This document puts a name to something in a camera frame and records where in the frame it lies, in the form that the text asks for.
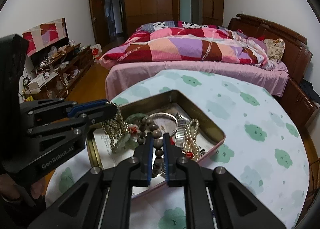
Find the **left hand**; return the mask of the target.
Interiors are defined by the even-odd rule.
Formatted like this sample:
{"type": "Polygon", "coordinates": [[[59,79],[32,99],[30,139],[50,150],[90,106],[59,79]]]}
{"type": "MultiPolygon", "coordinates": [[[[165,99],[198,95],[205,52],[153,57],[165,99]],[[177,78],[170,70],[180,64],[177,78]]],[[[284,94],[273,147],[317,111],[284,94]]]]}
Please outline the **left hand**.
{"type": "Polygon", "coordinates": [[[19,186],[8,174],[3,174],[0,178],[1,197],[7,201],[18,200],[26,191],[29,191],[27,195],[30,194],[33,199],[38,199],[44,192],[45,186],[45,178],[25,188],[19,186]]]}

